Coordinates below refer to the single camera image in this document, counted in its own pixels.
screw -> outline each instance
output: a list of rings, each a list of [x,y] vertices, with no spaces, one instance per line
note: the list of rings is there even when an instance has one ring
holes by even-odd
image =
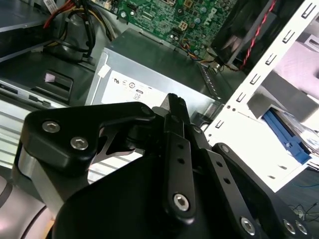
[[[60,126],[58,125],[58,123],[53,122],[53,121],[46,121],[42,124],[42,129],[45,132],[49,132],[49,133],[57,133],[60,131]]]
[[[225,145],[222,145],[221,148],[222,148],[222,150],[224,150],[226,153],[229,153],[229,149],[228,149]]]
[[[187,198],[180,193],[174,195],[174,203],[183,212],[186,212],[189,208],[189,202]]]
[[[85,150],[89,146],[89,143],[85,138],[74,137],[71,139],[71,146],[77,150]]]
[[[307,229],[304,227],[304,225],[302,225],[300,222],[298,222],[296,220],[296,225],[297,225],[297,228],[305,235],[307,235]]]
[[[126,13],[123,11],[123,12],[121,12],[121,17],[122,18],[125,18],[126,17]]]
[[[198,128],[197,126],[193,125],[193,128],[194,128],[194,130],[195,130],[197,133],[201,133],[200,128]]]
[[[147,115],[151,115],[152,114],[151,110],[149,108],[145,107],[145,106],[142,107],[142,111],[145,114],[147,114]]]
[[[175,121],[176,123],[179,123],[179,119],[177,116],[171,116],[172,120]]]
[[[287,220],[284,219],[284,225],[286,227],[286,229],[291,233],[291,234],[296,234],[296,231],[293,227],[293,225],[290,224],[290,222],[288,222]]]
[[[240,219],[241,226],[243,229],[251,236],[254,236],[256,234],[254,225],[245,217],[242,217]]]

cooling fan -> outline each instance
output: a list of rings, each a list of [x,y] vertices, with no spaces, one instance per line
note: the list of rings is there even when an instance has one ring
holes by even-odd
[[[302,2],[238,0],[211,47],[224,64],[249,72]]]

power supply label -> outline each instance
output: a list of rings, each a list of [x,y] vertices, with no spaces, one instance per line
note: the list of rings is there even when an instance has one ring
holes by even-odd
[[[112,71],[101,102],[104,104],[139,101],[152,108],[160,106],[166,97],[161,92],[144,83]]]

capacitor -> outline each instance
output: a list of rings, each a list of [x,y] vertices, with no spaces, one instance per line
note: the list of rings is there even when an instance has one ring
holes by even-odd
[[[196,24],[200,24],[200,18],[198,18],[198,17],[195,18],[195,19],[194,19],[194,22],[195,22]]]
[[[201,13],[207,13],[207,8],[205,8],[204,6],[200,9]]]

power supply unit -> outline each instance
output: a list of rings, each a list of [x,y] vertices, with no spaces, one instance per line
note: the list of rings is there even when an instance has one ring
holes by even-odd
[[[189,114],[211,118],[229,89],[209,80],[210,70],[186,56],[128,29],[101,55],[87,105],[140,101],[160,106],[168,93],[185,99]]]

